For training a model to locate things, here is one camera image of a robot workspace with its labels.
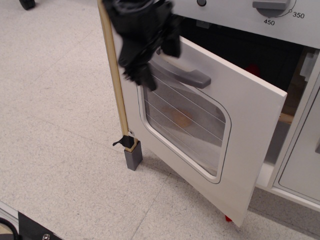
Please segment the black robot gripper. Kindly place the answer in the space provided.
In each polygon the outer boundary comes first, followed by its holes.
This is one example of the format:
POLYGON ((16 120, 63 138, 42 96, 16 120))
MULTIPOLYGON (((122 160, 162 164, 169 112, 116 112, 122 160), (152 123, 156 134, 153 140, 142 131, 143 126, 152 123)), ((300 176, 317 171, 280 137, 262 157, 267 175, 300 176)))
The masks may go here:
POLYGON ((179 18, 171 0, 104 0, 103 5, 116 32, 122 38, 118 63, 127 80, 138 86, 157 89, 147 63, 154 52, 179 58, 181 55, 179 18))

